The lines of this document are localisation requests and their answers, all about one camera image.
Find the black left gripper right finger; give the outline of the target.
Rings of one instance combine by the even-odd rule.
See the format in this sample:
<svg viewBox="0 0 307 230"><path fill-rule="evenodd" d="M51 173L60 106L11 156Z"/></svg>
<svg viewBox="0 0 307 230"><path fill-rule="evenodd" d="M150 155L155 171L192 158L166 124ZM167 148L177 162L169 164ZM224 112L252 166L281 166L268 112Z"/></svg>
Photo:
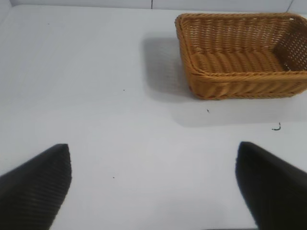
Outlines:
<svg viewBox="0 0 307 230"><path fill-rule="evenodd" d="M259 230L307 228L307 174L252 142L241 142L236 180Z"/></svg>

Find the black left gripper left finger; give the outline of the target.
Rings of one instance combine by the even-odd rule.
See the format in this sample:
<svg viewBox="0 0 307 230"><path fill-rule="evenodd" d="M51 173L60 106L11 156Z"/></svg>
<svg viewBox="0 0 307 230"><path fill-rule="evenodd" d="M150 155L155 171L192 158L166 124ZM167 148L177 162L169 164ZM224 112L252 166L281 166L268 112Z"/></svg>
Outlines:
<svg viewBox="0 0 307 230"><path fill-rule="evenodd" d="M0 228L48 230L72 180L67 144L56 144L0 177Z"/></svg>

